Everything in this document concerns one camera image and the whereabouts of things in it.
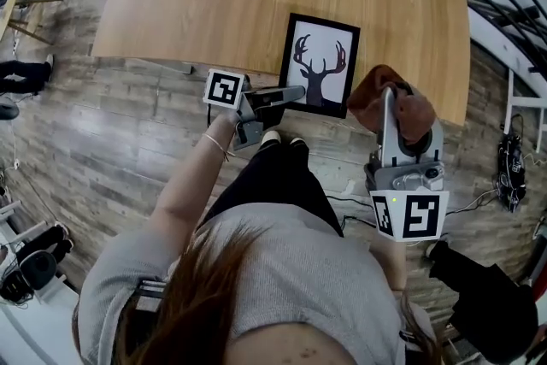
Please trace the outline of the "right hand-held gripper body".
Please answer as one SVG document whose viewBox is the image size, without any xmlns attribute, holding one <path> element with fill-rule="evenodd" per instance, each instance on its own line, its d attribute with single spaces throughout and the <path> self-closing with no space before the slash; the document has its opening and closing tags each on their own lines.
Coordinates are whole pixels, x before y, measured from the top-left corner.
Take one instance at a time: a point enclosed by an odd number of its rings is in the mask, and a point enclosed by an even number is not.
<svg viewBox="0 0 547 365">
<path fill-rule="evenodd" d="M 440 237 L 450 197 L 442 162 L 386 168 L 370 162 L 365 173 L 380 235 L 404 243 Z"/>
</svg>

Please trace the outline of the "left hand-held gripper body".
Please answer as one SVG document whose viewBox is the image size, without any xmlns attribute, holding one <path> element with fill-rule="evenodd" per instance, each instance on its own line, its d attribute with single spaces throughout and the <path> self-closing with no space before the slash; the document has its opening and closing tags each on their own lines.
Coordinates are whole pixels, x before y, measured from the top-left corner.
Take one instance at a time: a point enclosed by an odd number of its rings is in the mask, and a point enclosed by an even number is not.
<svg viewBox="0 0 547 365">
<path fill-rule="evenodd" d="M 285 107 L 252 107 L 250 92 L 255 89 L 248 75 L 210 69 L 206 81 L 203 101 L 209 106 L 222 107 L 235 112 L 236 128 L 233 149 L 258 144 L 269 128 L 280 124 Z"/>
</svg>

